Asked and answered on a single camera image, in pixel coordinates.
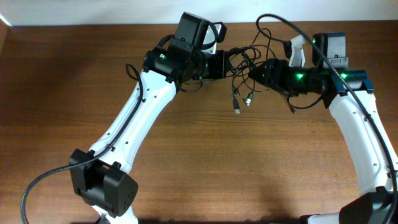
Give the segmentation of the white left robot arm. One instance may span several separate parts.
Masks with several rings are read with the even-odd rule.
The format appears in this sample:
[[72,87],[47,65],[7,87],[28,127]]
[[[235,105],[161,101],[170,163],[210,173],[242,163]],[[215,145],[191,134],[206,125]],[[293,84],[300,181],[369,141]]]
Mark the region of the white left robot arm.
[[140,82],[112,125],[88,152],[76,149],[70,156],[74,192],[99,213],[98,223],[138,222],[132,211],[138,184],[129,172],[145,136],[181,84],[224,78],[230,67],[225,50],[148,51]]

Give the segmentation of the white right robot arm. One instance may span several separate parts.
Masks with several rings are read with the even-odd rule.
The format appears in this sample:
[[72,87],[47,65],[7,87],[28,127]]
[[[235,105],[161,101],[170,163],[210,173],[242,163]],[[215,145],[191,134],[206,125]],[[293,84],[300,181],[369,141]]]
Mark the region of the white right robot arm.
[[249,77],[287,96],[320,95],[352,158],[359,197],[336,213],[301,216],[300,223],[397,223],[397,155],[365,71],[290,67],[285,60],[270,59]]

